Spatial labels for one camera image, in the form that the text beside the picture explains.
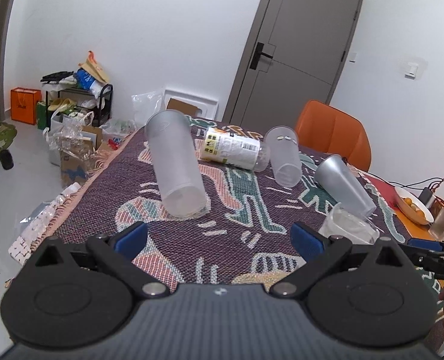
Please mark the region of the clear crinkled plastic cup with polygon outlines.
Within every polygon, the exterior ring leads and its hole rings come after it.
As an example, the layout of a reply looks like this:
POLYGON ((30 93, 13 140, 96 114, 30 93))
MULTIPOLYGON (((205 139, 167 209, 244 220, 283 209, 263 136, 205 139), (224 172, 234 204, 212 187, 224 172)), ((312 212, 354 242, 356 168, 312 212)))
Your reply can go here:
POLYGON ((355 245, 373 245, 380 236, 377 227, 344 210, 338 203, 326 216, 318 233, 330 236, 344 236, 355 245))

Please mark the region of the white wall switch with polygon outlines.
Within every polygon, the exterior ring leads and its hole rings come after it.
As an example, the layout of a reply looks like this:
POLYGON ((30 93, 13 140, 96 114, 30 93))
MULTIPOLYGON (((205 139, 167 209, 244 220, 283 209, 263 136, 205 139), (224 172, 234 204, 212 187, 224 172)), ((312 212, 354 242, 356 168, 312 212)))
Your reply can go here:
POLYGON ((417 77, 418 70, 419 70, 419 64, 418 63, 409 62, 409 63, 407 63, 407 67, 405 68, 404 76, 407 79, 415 80, 416 77, 417 77))

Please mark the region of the orange chair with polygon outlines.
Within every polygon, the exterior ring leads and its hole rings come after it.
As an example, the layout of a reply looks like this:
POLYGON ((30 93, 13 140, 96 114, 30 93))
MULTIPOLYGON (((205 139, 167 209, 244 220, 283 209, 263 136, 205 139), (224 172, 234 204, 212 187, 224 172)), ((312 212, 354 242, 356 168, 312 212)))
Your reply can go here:
POLYGON ((358 119, 317 100, 309 100, 294 131, 301 146, 338 154, 350 165, 367 172, 372 162, 368 135, 358 119))

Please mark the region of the bowl of oranges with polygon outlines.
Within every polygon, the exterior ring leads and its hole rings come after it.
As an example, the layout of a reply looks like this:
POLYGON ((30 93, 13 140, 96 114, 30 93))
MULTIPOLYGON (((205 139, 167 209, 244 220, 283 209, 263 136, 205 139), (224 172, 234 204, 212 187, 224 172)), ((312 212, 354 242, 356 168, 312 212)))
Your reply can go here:
POLYGON ((413 223, 429 226, 434 222, 434 217, 429 209, 412 193, 402 187, 395 187, 396 206, 413 223))

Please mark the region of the white framed panel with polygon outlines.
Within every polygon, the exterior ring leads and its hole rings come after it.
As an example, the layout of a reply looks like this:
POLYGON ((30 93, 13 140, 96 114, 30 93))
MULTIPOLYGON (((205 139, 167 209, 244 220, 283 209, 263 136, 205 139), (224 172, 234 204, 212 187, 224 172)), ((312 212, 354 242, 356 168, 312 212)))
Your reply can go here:
POLYGON ((184 94, 175 90, 164 91, 164 104, 167 109, 180 111, 188 116, 215 119, 218 102, 216 100, 184 94))

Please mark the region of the tall frosted plastic cup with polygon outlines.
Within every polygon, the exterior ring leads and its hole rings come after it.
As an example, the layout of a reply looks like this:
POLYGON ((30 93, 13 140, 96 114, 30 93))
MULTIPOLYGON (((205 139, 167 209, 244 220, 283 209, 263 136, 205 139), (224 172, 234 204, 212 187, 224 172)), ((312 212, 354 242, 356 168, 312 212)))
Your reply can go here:
POLYGON ((206 192, 187 117, 176 110, 160 111, 148 120, 145 138, 166 211, 177 218, 201 211, 206 192))

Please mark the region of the patterned woven tablecloth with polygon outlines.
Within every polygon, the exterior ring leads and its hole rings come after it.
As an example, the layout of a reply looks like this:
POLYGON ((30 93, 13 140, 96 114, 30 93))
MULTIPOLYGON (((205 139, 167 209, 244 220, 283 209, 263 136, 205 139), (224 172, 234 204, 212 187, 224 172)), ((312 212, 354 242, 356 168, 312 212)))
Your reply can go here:
POLYGON ((142 131, 118 150, 102 154, 84 186, 63 205, 46 236, 83 243, 142 221, 147 244, 134 264, 168 287, 181 283, 271 286, 301 267, 290 228, 303 222, 318 229, 335 206, 314 181, 325 153, 301 147, 302 178, 285 188, 271 168, 253 173, 203 161, 199 164, 206 204, 177 218, 165 210, 142 131))

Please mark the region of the small frosted plastic cup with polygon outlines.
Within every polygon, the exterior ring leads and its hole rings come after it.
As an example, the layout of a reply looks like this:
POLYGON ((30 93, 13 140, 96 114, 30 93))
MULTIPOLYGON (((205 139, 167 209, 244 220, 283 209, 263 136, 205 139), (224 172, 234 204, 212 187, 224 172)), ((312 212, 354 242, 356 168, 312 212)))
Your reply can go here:
POLYGON ((301 179, 302 164, 295 131, 287 126, 273 127, 266 133, 264 143, 270 150, 270 164, 275 181, 286 188, 296 186, 301 179))

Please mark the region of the grey door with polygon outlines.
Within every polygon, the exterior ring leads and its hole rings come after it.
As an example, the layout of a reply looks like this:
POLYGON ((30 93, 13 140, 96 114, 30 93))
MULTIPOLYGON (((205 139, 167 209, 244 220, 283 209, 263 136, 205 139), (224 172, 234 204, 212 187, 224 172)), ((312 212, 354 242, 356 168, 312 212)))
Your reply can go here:
POLYGON ((294 127, 309 100, 330 103, 363 0, 260 0, 223 122, 257 133, 294 127), (258 42, 262 57, 249 69, 258 42))

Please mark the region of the grey frosted tapered cup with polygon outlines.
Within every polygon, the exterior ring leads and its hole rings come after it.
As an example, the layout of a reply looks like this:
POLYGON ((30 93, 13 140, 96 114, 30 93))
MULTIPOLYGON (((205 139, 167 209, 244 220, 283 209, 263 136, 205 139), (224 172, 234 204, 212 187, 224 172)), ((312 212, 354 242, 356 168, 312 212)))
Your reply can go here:
POLYGON ((316 183, 341 207, 361 219, 367 219, 376 205, 339 154, 331 154, 315 171, 316 183))

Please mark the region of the black storage rack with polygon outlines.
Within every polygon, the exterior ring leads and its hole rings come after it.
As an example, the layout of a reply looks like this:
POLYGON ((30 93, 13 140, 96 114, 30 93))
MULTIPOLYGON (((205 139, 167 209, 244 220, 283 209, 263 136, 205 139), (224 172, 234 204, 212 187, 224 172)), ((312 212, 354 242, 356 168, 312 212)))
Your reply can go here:
POLYGON ((45 107, 42 120, 51 127, 57 116, 90 116, 90 124, 99 127, 110 119, 114 87, 97 80, 95 76, 79 68, 76 72, 54 72, 41 77, 40 102, 45 107))

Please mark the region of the cardboard box with plastic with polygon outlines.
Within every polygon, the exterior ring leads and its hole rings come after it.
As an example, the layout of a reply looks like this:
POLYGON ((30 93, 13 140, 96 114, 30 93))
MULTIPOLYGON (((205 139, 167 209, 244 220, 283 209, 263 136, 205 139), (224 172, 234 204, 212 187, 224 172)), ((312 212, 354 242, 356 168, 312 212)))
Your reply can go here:
POLYGON ((49 147, 49 162, 59 166, 62 187, 73 183, 83 185, 95 168, 102 130, 80 124, 62 124, 51 129, 47 127, 43 136, 49 147))

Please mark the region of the orange paper bag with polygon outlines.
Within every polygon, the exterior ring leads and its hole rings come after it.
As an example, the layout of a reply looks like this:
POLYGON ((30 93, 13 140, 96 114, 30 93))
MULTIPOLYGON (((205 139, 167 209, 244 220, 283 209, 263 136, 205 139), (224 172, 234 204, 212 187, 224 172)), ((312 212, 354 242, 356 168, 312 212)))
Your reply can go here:
POLYGON ((37 103, 40 100, 40 89, 12 88, 10 91, 11 119, 28 125, 35 125, 37 123, 37 103))

